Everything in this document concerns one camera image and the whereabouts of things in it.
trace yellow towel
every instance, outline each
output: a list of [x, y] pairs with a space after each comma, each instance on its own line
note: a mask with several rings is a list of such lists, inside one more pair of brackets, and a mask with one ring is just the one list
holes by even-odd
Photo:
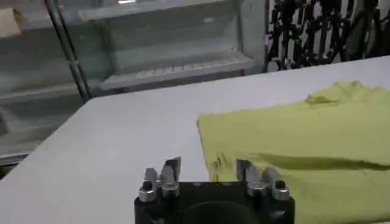
[[199, 118], [212, 181], [235, 159], [275, 166], [296, 199], [296, 223], [390, 220], [390, 92], [338, 82], [301, 102]]

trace white table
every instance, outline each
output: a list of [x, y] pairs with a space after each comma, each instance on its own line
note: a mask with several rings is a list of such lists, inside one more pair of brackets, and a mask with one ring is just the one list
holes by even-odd
[[2, 224], [129, 224], [147, 167], [207, 181], [197, 118], [306, 98], [337, 80], [390, 89], [390, 57], [93, 99], [0, 182]]

